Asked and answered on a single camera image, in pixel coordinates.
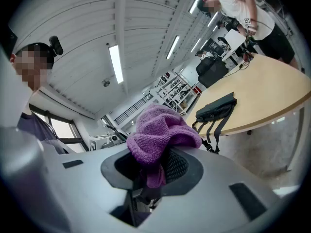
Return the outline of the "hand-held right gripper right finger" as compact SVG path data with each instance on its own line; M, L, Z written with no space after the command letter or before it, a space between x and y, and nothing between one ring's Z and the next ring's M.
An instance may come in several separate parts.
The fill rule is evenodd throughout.
M189 164L187 160L174 152L167 150L163 155L163 170L166 184L178 180L186 174Z

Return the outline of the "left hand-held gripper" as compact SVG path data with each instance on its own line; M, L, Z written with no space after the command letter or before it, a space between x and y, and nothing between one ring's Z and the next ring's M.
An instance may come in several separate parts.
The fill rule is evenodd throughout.
M124 143L126 139L121 139L116 135L97 135L89 138L89 150L101 150L110 148L121 143Z

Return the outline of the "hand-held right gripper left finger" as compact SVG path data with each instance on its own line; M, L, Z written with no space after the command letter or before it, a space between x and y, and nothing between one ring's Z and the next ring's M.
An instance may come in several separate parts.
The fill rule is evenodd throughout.
M141 166L130 152L115 161L115 168L132 181L140 176Z

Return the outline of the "purple cloth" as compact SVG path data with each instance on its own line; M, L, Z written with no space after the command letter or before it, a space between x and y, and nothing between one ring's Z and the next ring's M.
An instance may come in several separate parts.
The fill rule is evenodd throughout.
M173 109L151 104L137 118L136 132L126 140L128 149L141 165L141 175L148 188L166 184L160 159L167 147L189 146L199 148L202 139Z

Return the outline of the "black fabric bag with straps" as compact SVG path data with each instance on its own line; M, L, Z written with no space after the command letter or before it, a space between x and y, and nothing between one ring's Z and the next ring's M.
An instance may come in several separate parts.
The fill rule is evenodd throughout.
M204 108L198 110L196 112L196 121L192 124L192 128L199 133L202 128L208 124L209 122L212 122L210 127L207 129L206 132L206 140L202 139L202 144L206 147L207 151L218 154L219 153L219 137L221 134L222 128L227 123L228 119L230 118L234 107L237 104L237 99L234 98L234 92L231 92L220 99L207 104L204 106ZM216 123L216 121L220 120L219 125L214 130L214 137L216 140L216 148L215 150L211 146L211 140L210 140L210 132Z

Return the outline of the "dark-framed window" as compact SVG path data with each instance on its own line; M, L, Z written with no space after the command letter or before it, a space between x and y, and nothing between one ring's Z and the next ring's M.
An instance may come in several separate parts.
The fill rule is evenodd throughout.
M73 120L57 116L48 110L42 110L30 104L30 110L48 123L55 130L60 140L76 153L88 151L88 147L81 137Z

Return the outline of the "black metal railing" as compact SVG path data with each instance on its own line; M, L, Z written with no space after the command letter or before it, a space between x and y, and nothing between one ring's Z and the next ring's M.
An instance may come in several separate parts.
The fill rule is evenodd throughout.
M142 99L137 101L134 105L129 107L127 110L125 110L120 116L118 116L114 121L120 125L122 122L124 122L127 118L129 118L135 111L137 111L139 108L141 108L144 104L146 104L148 101L150 101L154 96L149 93L146 96L144 96Z

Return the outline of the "person's dark printed shirt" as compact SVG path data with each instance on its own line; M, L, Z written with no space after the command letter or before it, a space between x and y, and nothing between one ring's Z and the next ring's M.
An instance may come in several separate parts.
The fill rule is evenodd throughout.
M43 143L53 145L58 154L67 154L68 152L61 146L59 138L55 130L36 114L30 115L22 113L18 121L17 127L34 135Z

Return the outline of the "white shelf rack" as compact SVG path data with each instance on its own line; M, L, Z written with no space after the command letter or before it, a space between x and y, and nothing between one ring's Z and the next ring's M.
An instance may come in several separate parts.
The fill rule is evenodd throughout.
M197 85L191 84L182 74L167 72L160 77L155 92L160 103L183 116L202 93Z

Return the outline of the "black office chair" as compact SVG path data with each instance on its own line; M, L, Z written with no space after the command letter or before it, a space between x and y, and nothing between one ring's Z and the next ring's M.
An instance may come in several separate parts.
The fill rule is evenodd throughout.
M205 88L209 88L228 73L228 68L221 58L210 59L206 57L196 67L196 72L199 83Z

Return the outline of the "white shade table lamp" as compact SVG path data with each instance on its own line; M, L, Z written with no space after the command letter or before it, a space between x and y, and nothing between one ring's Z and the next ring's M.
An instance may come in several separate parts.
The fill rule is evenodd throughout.
M237 32L234 29L231 29L225 36L225 40L228 42L232 50L236 50L240 47L246 40L246 37Z

